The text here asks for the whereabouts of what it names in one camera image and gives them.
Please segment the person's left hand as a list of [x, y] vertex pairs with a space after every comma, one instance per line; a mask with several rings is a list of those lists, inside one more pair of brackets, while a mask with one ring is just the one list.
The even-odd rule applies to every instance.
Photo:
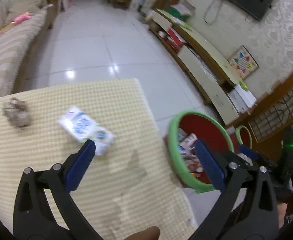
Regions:
[[151, 226], [143, 231], [130, 235], [125, 240], [158, 240], [160, 233], [161, 231], [157, 226]]

